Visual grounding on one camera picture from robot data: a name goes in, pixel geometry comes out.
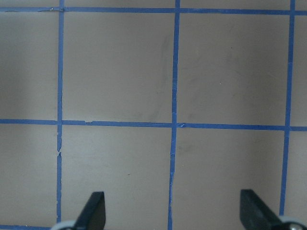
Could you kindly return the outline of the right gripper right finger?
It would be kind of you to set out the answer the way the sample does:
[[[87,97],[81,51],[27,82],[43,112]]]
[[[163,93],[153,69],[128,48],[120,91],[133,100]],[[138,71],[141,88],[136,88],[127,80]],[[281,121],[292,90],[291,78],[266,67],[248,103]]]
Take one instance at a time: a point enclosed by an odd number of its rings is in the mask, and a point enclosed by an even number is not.
[[[246,230],[283,229],[283,222],[251,189],[240,191],[239,218]]]

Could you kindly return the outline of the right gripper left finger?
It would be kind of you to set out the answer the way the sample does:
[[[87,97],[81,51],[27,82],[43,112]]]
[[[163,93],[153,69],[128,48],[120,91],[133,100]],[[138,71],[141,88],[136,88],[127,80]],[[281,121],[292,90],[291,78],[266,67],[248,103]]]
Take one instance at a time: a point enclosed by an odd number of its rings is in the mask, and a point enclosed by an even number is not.
[[[103,230],[106,224],[104,192],[93,192],[82,209],[73,230]]]

